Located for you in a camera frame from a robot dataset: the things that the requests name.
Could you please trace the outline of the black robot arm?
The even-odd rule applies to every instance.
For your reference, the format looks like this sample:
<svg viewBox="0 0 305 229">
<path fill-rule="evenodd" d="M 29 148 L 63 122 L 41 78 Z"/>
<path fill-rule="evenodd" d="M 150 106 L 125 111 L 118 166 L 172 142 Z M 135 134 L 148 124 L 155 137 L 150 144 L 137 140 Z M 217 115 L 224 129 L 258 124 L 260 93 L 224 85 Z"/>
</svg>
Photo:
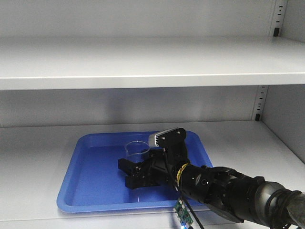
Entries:
<svg viewBox="0 0 305 229">
<path fill-rule="evenodd" d="M 126 173 L 127 188 L 167 184 L 179 192 L 185 206 L 193 199 L 235 223 L 250 221 L 271 229 L 305 226 L 304 193 L 228 167 L 194 166 L 184 142 L 151 149 L 142 162 L 122 158 L 118 168 Z"/>
</svg>

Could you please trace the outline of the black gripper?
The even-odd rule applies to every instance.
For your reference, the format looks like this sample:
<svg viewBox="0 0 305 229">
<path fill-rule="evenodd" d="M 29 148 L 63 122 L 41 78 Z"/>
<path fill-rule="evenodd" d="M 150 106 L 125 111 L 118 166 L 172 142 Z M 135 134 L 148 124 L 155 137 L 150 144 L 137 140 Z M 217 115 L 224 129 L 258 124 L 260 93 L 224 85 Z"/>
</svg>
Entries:
<svg viewBox="0 0 305 229">
<path fill-rule="evenodd" d="M 150 150 L 149 157 L 142 162 L 132 162 L 125 158 L 118 160 L 118 168 L 126 174 L 125 186 L 129 189 L 157 187 L 167 184 L 178 188 L 177 173 L 184 165 L 190 163 L 185 142 L 176 145 Z"/>
</svg>

